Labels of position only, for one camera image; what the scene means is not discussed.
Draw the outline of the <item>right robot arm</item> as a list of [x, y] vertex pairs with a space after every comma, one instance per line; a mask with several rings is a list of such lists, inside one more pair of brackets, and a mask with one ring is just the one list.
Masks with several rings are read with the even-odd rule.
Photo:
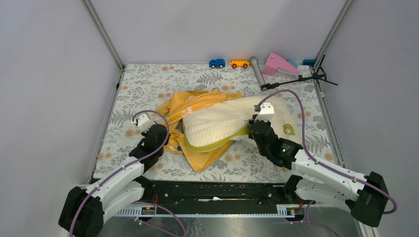
[[269, 122], [252, 119], [249, 137], [256, 142], [259, 153], [279, 167], [311, 176], [319, 183], [292, 175], [283, 190], [284, 199], [296, 203], [313, 200], [339, 207], [357, 221], [378, 227], [389, 201], [384, 178], [371, 172], [368, 175], [320, 161], [304, 147], [278, 137]]

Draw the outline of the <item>orange Mickey Mouse pillowcase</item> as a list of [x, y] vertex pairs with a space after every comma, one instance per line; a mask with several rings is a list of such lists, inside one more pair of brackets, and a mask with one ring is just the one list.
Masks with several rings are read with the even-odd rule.
[[168, 144], [164, 146], [164, 151], [184, 155], [193, 170], [197, 173], [202, 172], [211, 164], [224, 155], [233, 141], [225, 142], [221, 147], [212, 151], [198, 153], [186, 147], [186, 138], [177, 129], [181, 120], [194, 111], [212, 106], [216, 103], [239, 99], [243, 95], [240, 92], [226, 93], [219, 89], [212, 91], [183, 91], [176, 92], [172, 97], [156, 108], [156, 111], [165, 116], [169, 123], [170, 137]]

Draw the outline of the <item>cream textured pillow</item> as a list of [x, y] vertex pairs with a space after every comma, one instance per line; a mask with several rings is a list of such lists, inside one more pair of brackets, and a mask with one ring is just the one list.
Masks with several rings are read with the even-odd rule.
[[[207, 152], [219, 148], [229, 141], [249, 138], [249, 121], [256, 113], [254, 106], [264, 97], [243, 97], [223, 101], [199, 109], [182, 120], [185, 145], [195, 152]], [[302, 143], [297, 123], [282, 98], [277, 96], [267, 100], [274, 110], [271, 127], [280, 138]]]

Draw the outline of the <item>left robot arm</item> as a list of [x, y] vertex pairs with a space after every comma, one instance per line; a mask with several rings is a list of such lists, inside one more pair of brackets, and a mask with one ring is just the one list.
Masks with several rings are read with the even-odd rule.
[[119, 167], [86, 187], [72, 188], [65, 200], [58, 225], [74, 237], [96, 237], [104, 224], [131, 202], [147, 203], [153, 190], [142, 175], [163, 155], [168, 142], [164, 125], [153, 124]]

